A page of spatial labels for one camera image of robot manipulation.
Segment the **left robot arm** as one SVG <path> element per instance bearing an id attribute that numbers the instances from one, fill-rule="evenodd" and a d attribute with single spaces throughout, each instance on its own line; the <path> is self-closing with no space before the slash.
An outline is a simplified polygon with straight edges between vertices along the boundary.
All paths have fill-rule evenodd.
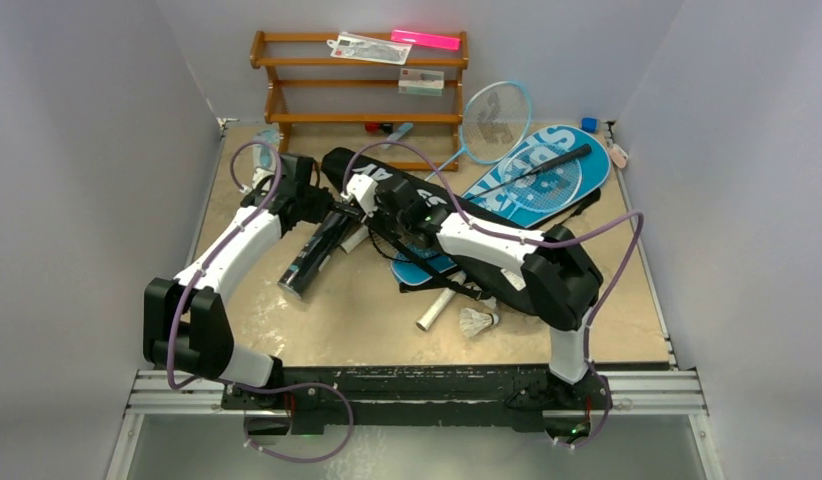
<path id="1" fill-rule="evenodd" d="M 241 200 L 229 225 L 211 246 L 174 278 L 155 278 L 144 290 L 144 358 L 167 370 L 246 385 L 259 408 L 284 399 L 281 361 L 238 344 L 226 303 L 263 254 L 298 223 L 319 224 L 333 196 L 312 183 L 317 167 L 307 156 L 282 154 L 279 174 L 258 183 Z"/>

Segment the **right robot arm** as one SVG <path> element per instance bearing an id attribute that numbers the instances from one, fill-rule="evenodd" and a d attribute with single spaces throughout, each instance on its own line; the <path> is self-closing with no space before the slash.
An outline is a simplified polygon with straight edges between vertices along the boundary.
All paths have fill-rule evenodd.
<path id="1" fill-rule="evenodd" d="M 522 228 L 463 198 L 429 205 L 406 179 L 349 192 L 366 225 L 431 284 L 546 323 L 551 399 L 571 407 L 586 396 L 586 330 L 603 276 L 570 230 Z"/>

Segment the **black badminton racket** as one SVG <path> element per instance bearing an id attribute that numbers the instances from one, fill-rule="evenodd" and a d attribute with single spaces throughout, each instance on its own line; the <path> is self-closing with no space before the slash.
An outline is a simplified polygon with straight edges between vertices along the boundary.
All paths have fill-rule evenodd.
<path id="1" fill-rule="evenodd" d="M 376 252 L 393 262 L 411 264 L 413 259 L 432 261 L 441 256 L 436 250 L 419 248 L 411 243 L 403 243 L 402 247 L 398 248 L 399 240 L 391 242 L 373 229 L 368 230 L 368 235 Z"/>

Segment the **black Crossway racket bag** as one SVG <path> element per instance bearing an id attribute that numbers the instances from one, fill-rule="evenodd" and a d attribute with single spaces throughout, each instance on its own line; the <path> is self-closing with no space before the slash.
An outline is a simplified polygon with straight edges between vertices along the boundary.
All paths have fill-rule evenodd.
<path id="1" fill-rule="evenodd" d="M 347 166 L 352 167 L 351 176 L 367 176 L 376 183 L 377 210 L 369 226 L 378 249 L 391 262 L 402 293 L 447 289 L 456 281 L 452 275 L 463 272 L 473 285 L 461 286 L 461 294 L 474 298 L 479 290 L 484 299 L 495 298 L 525 314 L 536 313 L 527 289 L 517 288 L 499 268 L 469 256 L 454 260 L 419 232 L 427 214 L 445 216 L 455 211 L 443 187 L 366 155 L 355 157 L 348 148 L 336 147 L 323 157 L 322 168 L 339 191 L 346 185 Z"/>

